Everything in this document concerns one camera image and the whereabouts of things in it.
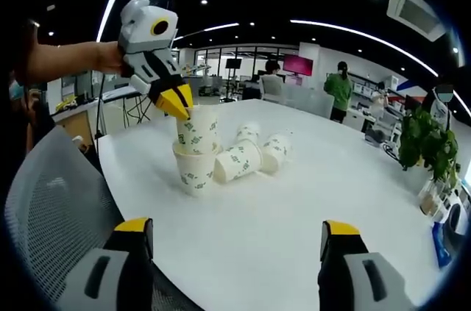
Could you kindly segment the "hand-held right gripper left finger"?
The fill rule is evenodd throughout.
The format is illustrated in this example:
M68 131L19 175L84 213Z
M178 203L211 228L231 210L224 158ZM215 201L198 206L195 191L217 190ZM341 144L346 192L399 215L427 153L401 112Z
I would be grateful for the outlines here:
M150 310L151 218L124 221L103 247L91 249L68 273L57 310Z

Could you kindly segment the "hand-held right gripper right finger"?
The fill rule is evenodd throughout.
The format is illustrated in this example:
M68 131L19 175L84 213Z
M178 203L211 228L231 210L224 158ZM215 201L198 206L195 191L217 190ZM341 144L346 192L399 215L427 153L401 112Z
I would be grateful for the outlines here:
M322 222L320 310L415 310L402 275L370 252L354 226Z

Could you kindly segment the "person's left hand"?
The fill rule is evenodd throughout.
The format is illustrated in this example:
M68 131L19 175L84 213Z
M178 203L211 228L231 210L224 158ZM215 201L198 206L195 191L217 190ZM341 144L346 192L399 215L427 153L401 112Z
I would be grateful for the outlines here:
M117 41L97 44L96 70L128 77L128 65Z

